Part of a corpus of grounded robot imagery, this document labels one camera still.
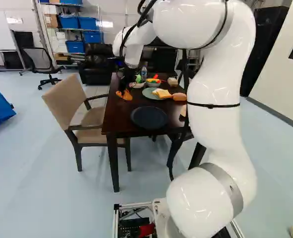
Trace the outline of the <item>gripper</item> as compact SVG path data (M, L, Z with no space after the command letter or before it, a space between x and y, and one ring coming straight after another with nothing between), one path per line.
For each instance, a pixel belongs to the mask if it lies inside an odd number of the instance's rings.
M129 83L136 81L136 69L124 67L121 69L123 76L119 78L118 89L116 95L118 97L123 97L126 101L131 101L133 99L131 95L131 88Z

